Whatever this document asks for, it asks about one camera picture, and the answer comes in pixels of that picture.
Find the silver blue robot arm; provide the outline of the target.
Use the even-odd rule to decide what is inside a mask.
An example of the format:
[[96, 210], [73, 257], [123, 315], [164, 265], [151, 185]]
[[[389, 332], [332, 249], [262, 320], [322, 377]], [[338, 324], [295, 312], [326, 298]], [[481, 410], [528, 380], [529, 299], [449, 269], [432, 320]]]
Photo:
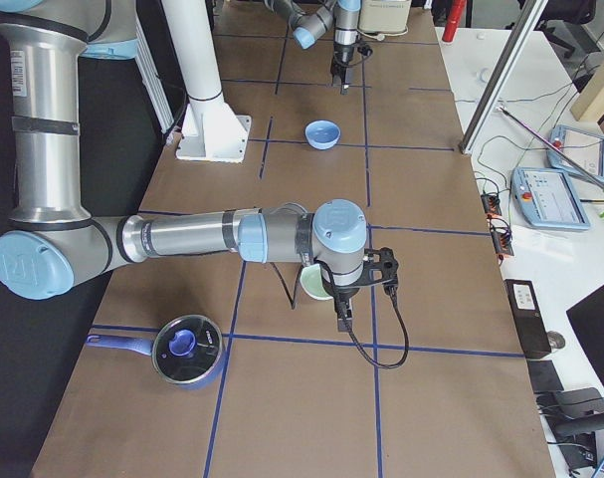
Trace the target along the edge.
[[271, 209], [146, 220], [93, 217], [81, 201], [78, 60], [131, 59], [138, 49], [132, 1], [0, 1], [10, 48], [18, 200], [0, 236], [0, 281], [44, 300], [149, 258], [236, 252], [259, 263], [323, 268], [340, 317], [370, 276], [366, 221], [348, 200], [315, 212]]
[[333, 54], [330, 65], [332, 84], [346, 95], [352, 81], [353, 57], [369, 55], [358, 32], [361, 2], [355, 0], [324, 1], [314, 12], [307, 13], [295, 1], [265, 1], [265, 6], [287, 21], [293, 37], [303, 49], [313, 46], [330, 28], [333, 29]]

